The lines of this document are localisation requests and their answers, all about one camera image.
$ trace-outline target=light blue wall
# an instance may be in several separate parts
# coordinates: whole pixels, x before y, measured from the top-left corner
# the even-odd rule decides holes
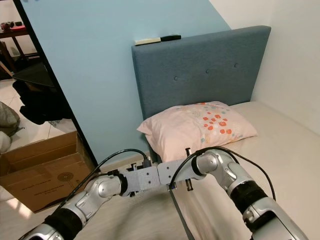
[[[146,151],[134,40],[229,30],[208,0],[24,0],[25,12],[98,162]]]

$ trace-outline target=bed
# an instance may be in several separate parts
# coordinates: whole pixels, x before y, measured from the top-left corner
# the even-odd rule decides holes
[[[225,147],[261,165],[277,202],[309,239],[317,239],[320,136],[273,108],[250,102],[270,31],[254,26],[132,47],[143,118],[178,105],[220,101],[232,106],[258,136]],[[150,153],[161,162],[152,149]],[[271,196],[262,173],[240,163]],[[250,239],[241,214],[213,176],[192,184],[194,191],[180,183],[172,194],[189,239]]]

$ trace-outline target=pink pillowcase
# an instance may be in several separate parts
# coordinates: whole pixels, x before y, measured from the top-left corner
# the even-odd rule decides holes
[[[219,101],[170,107],[143,121],[137,130],[163,162],[185,159],[186,148],[195,152],[257,136],[243,116]]]

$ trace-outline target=blue-gray headboard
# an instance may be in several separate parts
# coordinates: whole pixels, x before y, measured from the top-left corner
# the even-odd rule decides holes
[[[133,46],[143,118],[177,105],[250,101],[270,31],[253,26]]]

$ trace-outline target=mattress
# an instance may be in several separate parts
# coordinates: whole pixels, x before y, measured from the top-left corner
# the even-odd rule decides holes
[[[309,239],[318,239],[320,217],[320,136],[259,102],[232,106],[256,128],[258,136],[225,147],[263,167],[271,178],[278,204]],[[243,160],[240,164],[272,196],[264,175]],[[194,190],[178,184],[174,191],[188,228],[197,239],[248,240],[242,215],[212,175],[192,180]]]

